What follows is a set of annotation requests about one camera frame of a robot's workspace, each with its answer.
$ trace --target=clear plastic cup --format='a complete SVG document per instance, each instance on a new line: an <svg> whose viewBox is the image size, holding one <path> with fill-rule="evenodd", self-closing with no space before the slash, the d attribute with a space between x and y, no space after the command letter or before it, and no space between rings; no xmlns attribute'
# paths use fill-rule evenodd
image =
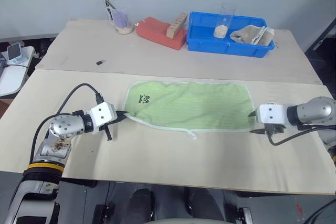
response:
<svg viewBox="0 0 336 224"><path fill-rule="evenodd" d="M233 3L222 3L216 23L214 37L223 39L229 30L233 16L235 15L236 5Z"/></svg>
<svg viewBox="0 0 336 224"><path fill-rule="evenodd" d="M106 11L111 13L113 21L111 23L120 34L129 34L134 30L134 21L130 17L132 14L131 8L123 1L115 1L112 6L107 6Z"/></svg>

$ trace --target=small black object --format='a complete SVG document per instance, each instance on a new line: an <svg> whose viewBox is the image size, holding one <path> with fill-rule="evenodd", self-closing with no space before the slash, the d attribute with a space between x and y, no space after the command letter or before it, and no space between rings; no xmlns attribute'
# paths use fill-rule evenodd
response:
<svg viewBox="0 0 336 224"><path fill-rule="evenodd" d="M267 124L265 124L264 129L251 130L250 133L262 134L262 135L267 134L267 133L271 133L273 135L273 134L277 134L277 133L283 133L285 128L286 127L282 124L267 123Z"/></svg>
<svg viewBox="0 0 336 224"><path fill-rule="evenodd" d="M290 106L287 108L288 122L293 126L301 124L301 121L299 120L299 117L298 117L297 107L298 106L296 105L296 106Z"/></svg>
<svg viewBox="0 0 336 224"><path fill-rule="evenodd" d="M111 132L109 130L109 127L108 125L103 125L104 129L105 129L105 133L106 133L106 136L107 136L107 141L110 141L112 140L112 136L111 136Z"/></svg>
<svg viewBox="0 0 336 224"><path fill-rule="evenodd" d="M122 120L124 120L124 119L126 119L127 118L127 116L125 116L125 114L126 113L128 113L127 111L116 111L116 113L117 113L117 116L118 116L118 118L116 119L116 120L114 120L114 121L112 121L111 123L113 124L113 123L119 123L119 122L121 122Z"/></svg>
<svg viewBox="0 0 336 224"><path fill-rule="evenodd" d="M101 65L101 64L103 64L104 62L105 62L104 60L100 60L100 61L97 61L96 64L97 64L97 65Z"/></svg>
<svg viewBox="0 0 336 224"><path fill-rule="evenodd" d="M305 131L305 130L311 130L312 129L312 126L310 124L302 124L302 123L299 123L297 125L297 128L298 128L298 131Z"/></svg>
<svg viewBox="0 0 336 224"><path fill-rule="evenodd" d="M84 114L83 110L77 110L75 112L72 112L71 115L78 115L83 119L83 123L85 126L85 129L84 129L85 133L93 131L93 122L92 122L92 118L90 115Z"/></svg>
<svg viewBox="0 0 336 224"><path fill-rule="evenodd" d="M46 224L47 217L21 216L17 218L16 224Z"/></svg>
<svg viewBox="0 0 336 224"><path fill-rule="evenodd" d="M93 214L92 224L103 224L113 214L115 204L112 206L96 205L95 212Z"/></svg>
<svg viewBox="0 0 336 224"><path fill-rule="evenodd" d="M97 105L104 102L104 98L100 93L96 93L96 103Z"/></svg>
<svg viewBox="0 0 336 224"><path fill-rule="evenodd" d="M252 111L252 112L248 115L249 118L252 117L252 116L256 116L256 111Z"/></svg>

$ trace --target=gray floor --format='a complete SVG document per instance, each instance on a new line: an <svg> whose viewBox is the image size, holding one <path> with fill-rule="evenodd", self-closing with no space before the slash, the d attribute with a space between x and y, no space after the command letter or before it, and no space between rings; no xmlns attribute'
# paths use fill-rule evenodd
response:
<svg viewBox="0 0 336 224"><path fill-rule="evenodd" d="M21 174L0 172L0 223L4 222L9 201ZM190 218L184 209L183 187L134 183L98 182L95 188L61 183L57 197L60 203L59 223L91 224L96 204L115 204L108 223L117 224L128 199L137 190L148 188L155 194L155 219ZM242 197L239 192L210 189L224 215L224 204L249 207L254 223L303 223L318 208L335 199L333 195L283 195ZM336 205L320 215L316 224L335 224Z"/></svg>

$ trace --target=black cable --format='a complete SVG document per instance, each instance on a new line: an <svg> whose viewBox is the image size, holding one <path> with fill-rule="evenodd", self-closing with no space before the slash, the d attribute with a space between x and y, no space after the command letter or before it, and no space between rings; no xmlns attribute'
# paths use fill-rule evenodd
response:
<svg viewBox="0 0 336 224"><path fill-rule="evenodd" d="M32 143L32 149L30 151L30 159L29 159L29 164L31 164L33 162L34 159L34 153L35 153L35 145L36 145L36 140L37 140L37 136L39 131L41 130L42 126L51 118L56 117L57 115L70 115L69 113L62 113L62 114L55 114L55 115L50 115L47 118L45 118L39 125L39 127L37 128L34 138L33 138L33 143Z"/></svg>
<svg viewBox="0 0 336 224"><path fill-rule="evenodd" d="M31 164L33 162L33 159L34 159L34 153L35 153L35 145L36 145L36 140L37 140L37 136L38 136L38 133L39 131L41 130L42 126L51 118L55 117L55 116L58 116L58 115L70 115L69 113L62 113L61 114L61 111L62 109L64 108L65 104L69 101L70 97L73 95L73 93L79 89L80 87L83 87L83 86L87 86L89 87L95 94L96 94L96 99L97 99L97 96L98 98L101 98L101 95L100 93L93 87L91 86L90 84L88 83L82 83L80 85L77 85L76 87L73 88L73 90L68 94L68 96L65 98L64 102L62 103L62 105L59 107L58 111L56 112L56 114L54 115L51 115L47 118L45 118L41 124L39 125L39 127L37 128L36 132L35 132L35 135L34 135L34 138L33 138L33 143L32 143L32 149L30 151L30 159L29 159L29 163Z"/></svg>
<svg viewBox="0 0 336 224"><path fill-rule="evenodd" d="M26 66L23 66L23 65L16 65L16 64L7 64L6 66L7 67L8 66L18 66L18 67L23 67L23 68L29 68L29 67L26 67Z"/></svg>
<svg viewBox="0 0 336 224"><path fill-rule="evenodd" d="M306 131L302 131L302 132L299 132L293 136L290 136L288 138L285 138L284 140L280 141L280 142L277 142L277 143L274 143L273 140L272 140L272 135L271 134L268 134L268 140L269 142L274 145L274 146L278 146L280 144L283 144L285 142L288 142L289 140L292 140L293 138L296 138L298 136L302 136L302 135L305 135L307 133L310 133L310 132L313 132L313 131L319 131L319 130L325 130L325 129L331 129L331 130L336 130L336 125L329 125L329 126L319 126L319 127L315 127L315 128L312 128L310 130L306 130Z"/></svg>
<svg viewBox="0 0 336 224"><path fill-rule="evenodd" d="M13 193L11 199L10 199L10 202L9 202L8 209L10 209L10 206L12 205L12 202L13 202L13 199L14 199L16 193L17 193L17 190L19 189L20 184L23 182L23 178L24 178L24 176L22 176L22 178L20 179L20 182L19 182L19 183L17 184L17 186L15 187L14 193Z"/></svg>
<svg viewBox="0 0 336 224"><path fill-rule="evenodd" d="M70 97L73 95L73 93L74 93L77 89L79 89L80 87L83 87L83 86L88 86L90 89L93 90L93 92L94 92L95 94L99 94L99 92L98 92L93 86L91 86L90 84L82 83L82 84L80 84L80 85L77 85L76 87L74 87L74 89L73 89L73 90L68 94L68 96L65 98L64 102L63 102L62 105L59 107L59 109L58 109L56 115L58 115L58 114L62 111L62 109L64 108L65 104L68 102L68 100L69 100Z"/></svg>
<svg viewBox="0 0 336 224"><path fill-rule="evenodd" d="M310 125L312 128L324 127L323 125L315 125L315 124L308 124L308 125Z"/></svg>
<svg viewBox="0 0 336 224"><path fill-rule="evenodd" d="M84 200L84 211L83 211L83 219L82 219L82 224L84 224L84 217L85 217L85 208L86 208L86 196L88 194L88 187L85 187L85 200Z"/></svg>
<svg viewBox="0 0 336 224"><path fill-rule="evenodd" d="M226 197L225 197L225 192L224 190L222 190L222 194L223 194L223 200L224 200L224 208L228 206L227 201L226 201ZM224 209L224 221L226 221L226 213L225 213L225 209Z"/></svg>
<svg viewBox="0 0 336 224"><path fill-rule="evenodd" d="M107 197L109 196L110 186L111 186L111 181L109 181L109 187L107 189L107 194L106 194L106 199L105 199L105 205L107 203Z"/></svg>
<svg viewBox="0 0 336 224"><path fill-rule="evenodd" d="M336 199L333 199L329 203L325 204L324 206L320 207L317 209L312 215L310 215L306 221L303 224L314 224L315 221L317 220L317 217L325 210L327 209L331 204L336 202Z"/></svg>

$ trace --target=table surface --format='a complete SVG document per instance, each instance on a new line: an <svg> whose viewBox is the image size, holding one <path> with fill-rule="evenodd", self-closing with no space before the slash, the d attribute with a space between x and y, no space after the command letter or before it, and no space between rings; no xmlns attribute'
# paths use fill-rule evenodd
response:
<svg viewBox="0 0 336 224"><path fill-rule="evenodd" d="M22 51L28 57L28 60L20 63L19 65L29 67L30 62L33 58L34 48L33 47L23 47ZM2 52L5 59L8 59L8 53ZM28 68L23 68L19 66L11 66L4 69L0 77L0 97L14 94L21 89L25 83L25 77L27 75Z"/></svg>
<svg viewBox="0 0 336 224"><path fill-rule="evenodd" d="M168 48L118 34L108 20L71 20L38 69L126 73L146 76L322 84L289 30L276 30L264 58Z"/></svg>
<svg viewBox="0 0 336 224"><path fill-rule="evenodd" d="M0 157L3 160L0 170L23 172L26 169L38 124L57 111L76 85L90 83L106 101L121 109L128 87L136 81L150 80L221 82L35 70L0 119ZM300 104L320 95L330 97L329 91L322 85L234 82L246 85L254 104ZM83 87L72 96L64 112L86 111L93 106L94 94ZM13 127L16 121L22 123ZM36 147L46 130L47 125ZM194 140L184 132L157 130L129 119L110 126L110 130L113 141L108 142L103 132L84 134L72 140L65 177L285 193L334 194L336 191L335 166L316 132L272 146L264 135L197 132L198 139ZM275 141L296 132L295 129L286 129L284 134L275 137Z"/></svg>

